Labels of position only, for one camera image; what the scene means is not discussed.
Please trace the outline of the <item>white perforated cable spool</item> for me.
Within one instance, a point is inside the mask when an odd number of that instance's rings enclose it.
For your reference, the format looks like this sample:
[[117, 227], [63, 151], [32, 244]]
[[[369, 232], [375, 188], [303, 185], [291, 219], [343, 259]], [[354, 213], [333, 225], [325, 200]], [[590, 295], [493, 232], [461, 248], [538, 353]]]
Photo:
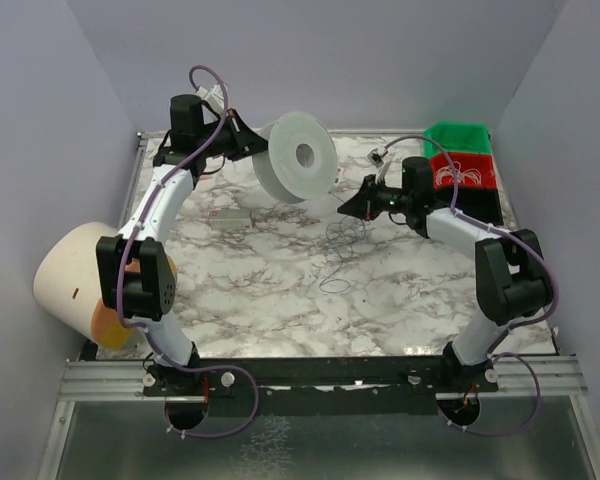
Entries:
[[264, 190], [286, 204], [317, 200], [334, 186], [339, 166], [334, 142], [322, 123], [306, 112], [293, 111], [263, 127], [268, 150], [252, 157]]

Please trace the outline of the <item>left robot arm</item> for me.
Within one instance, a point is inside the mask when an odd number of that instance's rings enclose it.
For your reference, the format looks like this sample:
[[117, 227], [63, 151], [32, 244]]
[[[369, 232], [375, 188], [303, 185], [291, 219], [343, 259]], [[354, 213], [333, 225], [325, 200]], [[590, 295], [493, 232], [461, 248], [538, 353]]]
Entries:
[[165, 243], [184, 201], [208, 174], [209, 158], [242, 160], [265, 152], [268, 142], [221, 94], [203, 87], [172, 97], [170, 122], [138, 208], [115, 235], [98, 240], [95, 253], [103, 303], [121, 326], [139, 330], [159, 364], [193, 372], [200, 360], [173, 311], [176, 279]]

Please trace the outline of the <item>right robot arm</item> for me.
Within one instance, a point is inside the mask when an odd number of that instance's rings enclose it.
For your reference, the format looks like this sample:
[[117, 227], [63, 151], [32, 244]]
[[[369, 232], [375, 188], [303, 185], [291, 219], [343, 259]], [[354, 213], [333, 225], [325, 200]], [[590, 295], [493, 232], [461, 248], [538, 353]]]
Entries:
[[444, 350], [456, 369], [487, 362], [509, 332], [532, 323], [557, 299], [557, 287], [544, 263], [536, 234], [487, 225], [442, 202], [434, 172], [424, 157], [402, 161], [399, 188], [370, 174], [338, 212], [362, 221], [401, 214], [420, 236], [445, 244], [474, 261], [478, 312]]

